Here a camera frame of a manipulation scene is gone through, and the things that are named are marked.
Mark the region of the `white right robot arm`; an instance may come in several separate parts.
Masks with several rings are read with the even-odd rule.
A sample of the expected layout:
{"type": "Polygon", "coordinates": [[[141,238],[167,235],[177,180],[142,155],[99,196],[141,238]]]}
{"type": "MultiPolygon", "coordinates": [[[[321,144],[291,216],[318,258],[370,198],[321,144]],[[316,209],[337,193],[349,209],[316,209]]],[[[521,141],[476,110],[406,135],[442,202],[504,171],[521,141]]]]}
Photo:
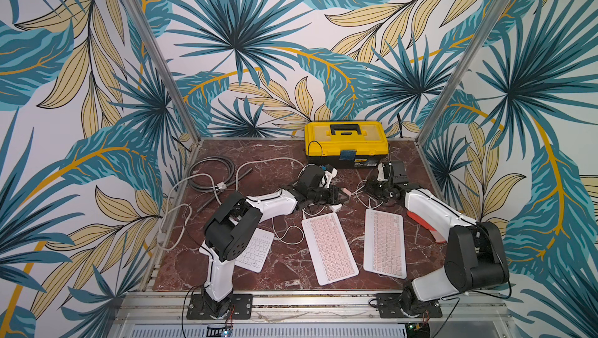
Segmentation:
{"type": "Polygon", "coordinates": [[[441,317],[440,299],[509,283],[498,227],[460,213],[426,188],[409,182],[403,162],[379,163],[365,191],[379,202],[398,202],[412,220],[447,243],[444,265],[407,282],[398,300],[391,303],[406,317],[441,317]]]}

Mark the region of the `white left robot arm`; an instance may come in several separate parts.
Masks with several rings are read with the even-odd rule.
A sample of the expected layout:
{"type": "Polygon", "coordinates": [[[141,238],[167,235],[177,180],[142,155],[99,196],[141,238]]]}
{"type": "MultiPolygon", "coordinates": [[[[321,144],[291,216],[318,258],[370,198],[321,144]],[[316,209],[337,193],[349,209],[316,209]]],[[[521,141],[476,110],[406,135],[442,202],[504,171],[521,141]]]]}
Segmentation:
{"type": "Polygon", "coordinates": [[[334,206],[349,196],[332,184],[338,171],[333,166],[307,165],[298,180],[275,193],[245,196],[235,190],[218,207],[204,228],[202,253],[209,257],[202,298],[208,313],[219,318],[232,307],[235,260],[247,248],[258,225],[286,216],[309,205],[334,206]]]}

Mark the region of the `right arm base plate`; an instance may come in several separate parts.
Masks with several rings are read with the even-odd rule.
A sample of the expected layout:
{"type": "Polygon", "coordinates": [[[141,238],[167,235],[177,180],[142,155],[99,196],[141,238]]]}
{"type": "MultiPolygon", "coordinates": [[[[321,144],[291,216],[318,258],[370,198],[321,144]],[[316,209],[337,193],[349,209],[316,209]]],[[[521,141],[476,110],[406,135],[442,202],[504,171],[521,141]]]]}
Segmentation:
{"type": "Polygon", "coordinates": [[[410,293],[380,293],[375,296],[376,308],[382,319],[441,318],[442,310],[438,300],[422,302],[410,293]]]}

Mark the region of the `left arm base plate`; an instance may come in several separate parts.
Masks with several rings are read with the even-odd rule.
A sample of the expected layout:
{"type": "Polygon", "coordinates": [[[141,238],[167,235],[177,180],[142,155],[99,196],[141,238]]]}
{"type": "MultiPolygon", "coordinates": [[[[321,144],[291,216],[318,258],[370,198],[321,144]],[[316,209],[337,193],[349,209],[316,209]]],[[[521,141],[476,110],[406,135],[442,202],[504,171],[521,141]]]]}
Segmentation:
{"type": "Polygon", "coordinates": [[[220,302],[215,302],[208,294],[193,294],[188,303],[186,319],[248,320],[252,314],[252,294],[230,294],[220,302]]]}

